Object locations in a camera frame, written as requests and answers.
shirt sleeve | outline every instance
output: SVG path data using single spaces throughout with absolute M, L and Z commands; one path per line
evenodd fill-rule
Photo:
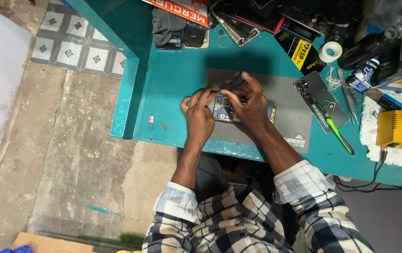
M 303 160 L 273 178 L 276 203 L 290 203 L 312 252 L 374 252 L 355 227 L 335 184 Z
M 142 246 L 143 253 L 191 252 L 189 231 L 202 218 L 195 193 L 169 182 L 153 210 L 156 213 Z

concrete floor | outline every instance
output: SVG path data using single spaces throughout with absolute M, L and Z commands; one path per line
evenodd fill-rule
M 46 6 L 0 0 L 0 13 L 35 34 Z M 22 231 L 146 232 L 176 148 L 109 136 L 119 83 L 27 61 L 0 146 L 0 250 Z

green-handled screwdriver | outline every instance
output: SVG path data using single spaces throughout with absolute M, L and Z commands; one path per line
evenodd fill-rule
M 309 101 L 309 103 L 312 105 L 313 109 L 315 111 L 320 111 L 321 114 L 323 114 L 323 117 L 326 119 L 326 123 L 328 123 L 329 127 L 334 131 L 335 135 L 339 138 L 340 142 L 343 144 L 343 146 L 346 148 L 346 150 L 351 154 L 354 155 L 354 149 L 349 145 L 349 143 L 343 138 L 342 135 L 340 135 L 339 131 L 334 125 L 334 122 L 332 121 L 331 117 L 329 114 L 323 109 L 323 107 L 320 106 L 320 103 L 310 94 L 305 94 L 304 95 L 305 99 Z

plastic bag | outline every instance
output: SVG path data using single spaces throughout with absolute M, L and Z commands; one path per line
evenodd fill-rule
M 370 24 L 380 29 L 395 28 L 402 38 L 402 0 L 375 0 Z
M 31 249 L 30 245 L 24 245 L 24 246 L 14 249 L 14 250 L 3 249 L 0 251 L 0 253 L 32 253 L 32 249 Z

white tape roll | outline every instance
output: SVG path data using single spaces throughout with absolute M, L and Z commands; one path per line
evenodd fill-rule
M 332 50 L 333 54 L 329 55 L 327 53 L 327 50 L 330 49 Z M 320 48 L 320 52 L 318 55 L 320 56 L 320 59 L 326 63 L 331 63 L 335 60 L 337 60 L 341 54 L 343 53 L 343 49 L 341 48 L 340 44 L 334 41 L 330 41 L 326 44 L 324 44 Z

